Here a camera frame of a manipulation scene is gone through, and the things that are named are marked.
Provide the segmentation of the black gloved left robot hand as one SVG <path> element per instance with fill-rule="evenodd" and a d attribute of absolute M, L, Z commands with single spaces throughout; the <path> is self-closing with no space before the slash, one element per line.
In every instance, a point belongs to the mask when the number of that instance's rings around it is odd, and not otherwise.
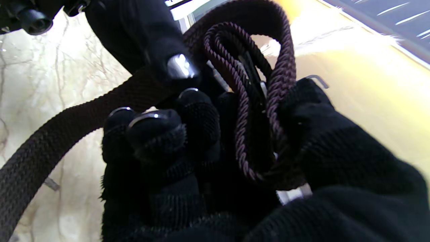
<path fill-rule="evenodd" d="M 85 16 L 103 47 L 131 74 L 148 68 L 166 86 L 198 86 L 200 69 L 164 1 L 92 0 Z"/>

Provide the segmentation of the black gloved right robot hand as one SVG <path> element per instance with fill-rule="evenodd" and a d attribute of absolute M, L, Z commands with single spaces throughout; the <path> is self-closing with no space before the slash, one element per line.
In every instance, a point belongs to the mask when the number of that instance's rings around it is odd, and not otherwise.
<path fill-rule="evenodd" d="M 103 127 L 103 242 L 428 242 L 425 179 L 303 78 L 278 114 L 312 194 L 283 205 L 235 162 L 235 97 L 115 109 Z"/>

